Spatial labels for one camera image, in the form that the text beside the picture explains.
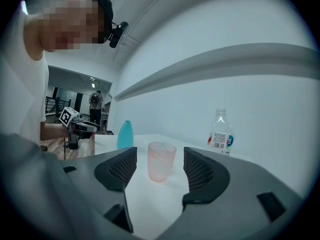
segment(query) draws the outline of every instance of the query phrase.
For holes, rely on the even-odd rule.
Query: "bottle cap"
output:
[[[227,113],[227,109],[223,106],[218,106],[215,111],[217,114],[225,114]]]

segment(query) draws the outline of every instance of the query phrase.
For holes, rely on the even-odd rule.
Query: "black cap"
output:
[[[106,34],[111,34],[112,30],[112,20],[114,18],[114,12],[112,10],[112,3],[110,0],[97,0],[99,5],[104,9],[104,41],[107,41],[109,36]]]

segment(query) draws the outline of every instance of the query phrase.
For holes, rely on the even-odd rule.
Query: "plastic water bottle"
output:
[[[116,148],[131,148],[134,146],[134,131],[131,126],[131,122],[126,120],[121,127],[121,130],[116,141]]]
[[[225,107],[217,107],[215,118],[211,124],[207,145],[210,147],[210,150],[228,156],[231,151],[234,136],[228,124],[226,113],[227,110]]]

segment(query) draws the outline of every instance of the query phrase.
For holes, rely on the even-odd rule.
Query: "white table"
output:
[[[117,135],[96,135],[95,155],[117,149]],[[148,176],[148,144],[166,142],[176,147],[171,175],[163,182],[155,182]],[[184,147],[206,149],[204,146],[189,144],[160,134],[134,135],[133,146],[137,147],[136,171],[125,189],[126,202],[134,235],[155,239],[172,225],[182,214],[182,198],[189,192],[184,172]],[[232,157],[253,162],[244,155]]]

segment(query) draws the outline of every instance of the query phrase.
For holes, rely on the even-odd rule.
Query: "black bag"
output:
[[[91,96],[91,103],[93,103],[93,104],[97,104],[98,103],[98,101],[99,101],[99,95],[98,96],[96,96],[94,93],[92,94],[92,96]]]

